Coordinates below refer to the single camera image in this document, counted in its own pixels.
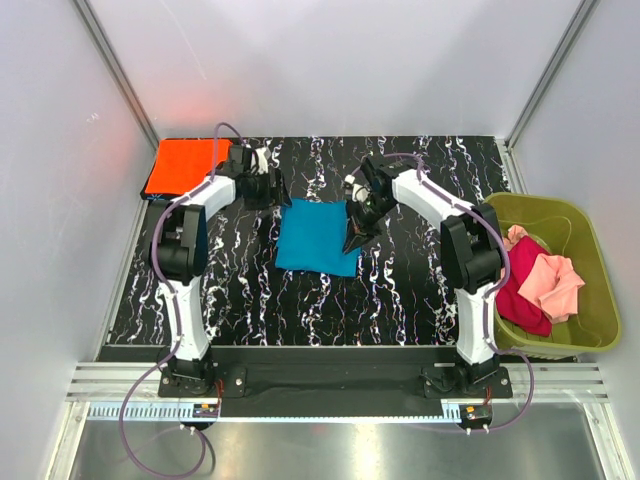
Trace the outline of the blue t shirt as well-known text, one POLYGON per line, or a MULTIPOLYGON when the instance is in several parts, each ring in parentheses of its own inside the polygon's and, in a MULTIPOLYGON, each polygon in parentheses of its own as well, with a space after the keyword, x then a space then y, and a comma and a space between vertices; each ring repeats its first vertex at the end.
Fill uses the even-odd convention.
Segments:
POLYGON ((354 278, 360 249, 345 254, 346 202, 314 202, 293 198, 284 207, 277 240, 275 266, 289 271, 315 272, 354 278))

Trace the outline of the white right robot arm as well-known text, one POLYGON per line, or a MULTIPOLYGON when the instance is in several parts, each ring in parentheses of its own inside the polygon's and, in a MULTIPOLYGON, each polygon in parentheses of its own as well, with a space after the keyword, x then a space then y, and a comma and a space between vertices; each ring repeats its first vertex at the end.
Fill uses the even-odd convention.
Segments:
POLYGON ((343 182, 349 196, 344 252, 380 235, 382 219, 398 205, 438 227, 442 274, 457 304, 459 359, 434 386, 443 393, 480 394, 499 368, 495 299, 510 275, 495 209, 487 203, 471 204, 434 183, 415 154, 366 156, 355 171, 365 181, 358 183, 356 175, 349 174, 343 182))

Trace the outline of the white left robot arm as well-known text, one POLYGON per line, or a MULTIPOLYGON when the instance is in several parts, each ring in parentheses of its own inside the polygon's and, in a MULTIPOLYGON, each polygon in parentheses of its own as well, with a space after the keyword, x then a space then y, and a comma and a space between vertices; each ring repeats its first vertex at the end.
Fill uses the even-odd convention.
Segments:
POLYGON ((159 362, 165 381, 196 396, 215 386, 216 372, 201 308, 201 280, 208 263, 208 222, 236 201, 252 211, 289 206, 280 169, 268 147, 230 146, 227 159, 192 190, 152 203, 146 248, 158 278, 171 334, 169 357, 159 362))

